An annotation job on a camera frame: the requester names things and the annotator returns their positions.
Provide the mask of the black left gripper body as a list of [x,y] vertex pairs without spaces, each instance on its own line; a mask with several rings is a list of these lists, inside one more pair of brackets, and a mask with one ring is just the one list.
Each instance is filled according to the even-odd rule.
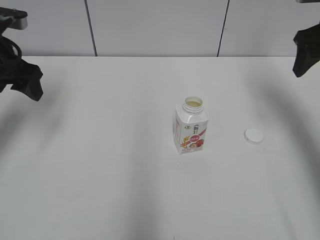
[[11,89],[21,93],[30,92],[26,75],[26,62],[22,60],[20,47],[12,40],[0,36],[0,92],[12,84]]

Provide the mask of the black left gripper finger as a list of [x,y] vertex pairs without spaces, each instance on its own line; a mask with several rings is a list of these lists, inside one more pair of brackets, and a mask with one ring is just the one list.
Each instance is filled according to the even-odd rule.
[[21,60],[13,78],[11,90],[18,91],[38,102],[43,96],[41,78],[43,73],[38,65]]

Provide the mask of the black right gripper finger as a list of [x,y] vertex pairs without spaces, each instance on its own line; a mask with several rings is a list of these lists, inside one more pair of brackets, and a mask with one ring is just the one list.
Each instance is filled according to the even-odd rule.
[[297,78],[302,77],[313,65],[320,61],[320,46],[317,44],[297,45],[292,71]]

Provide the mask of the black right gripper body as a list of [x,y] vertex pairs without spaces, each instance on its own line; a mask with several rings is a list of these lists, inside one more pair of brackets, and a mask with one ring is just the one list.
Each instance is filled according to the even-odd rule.
[[293,38],[298,47],[319,48],[320,46],[320,24],[310,28],[299,30]]

